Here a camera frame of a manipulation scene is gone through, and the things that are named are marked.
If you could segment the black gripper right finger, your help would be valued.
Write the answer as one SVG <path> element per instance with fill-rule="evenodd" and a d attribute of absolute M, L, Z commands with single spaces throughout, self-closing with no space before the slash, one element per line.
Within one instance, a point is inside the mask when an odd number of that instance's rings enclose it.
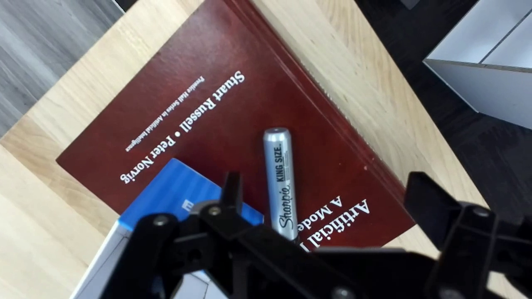
<path fill-rule="evenodd" d="M 440 249 L 426 294 L 431 299 L 503 299 L 488 289 L 491 273 L 532 298 L 532 218 L 511 223 L 491 209 L 454 199 L 430 175 L 408 178 L 405 208 Z"/>

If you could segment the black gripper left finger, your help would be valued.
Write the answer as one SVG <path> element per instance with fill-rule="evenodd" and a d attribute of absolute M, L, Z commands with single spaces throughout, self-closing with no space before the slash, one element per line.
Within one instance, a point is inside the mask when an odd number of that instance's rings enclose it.
<path fill-rule="evenodd" d="M 170 299 L 185 276 L 205 271 L 230 299 L 312 296 L 288 259 L 303 256 L 273 229 L 242 218 L 243 178 L 227 176 L 222 198 L 187 221 L 145 216 L 119 259 L 102 299 Z"/>

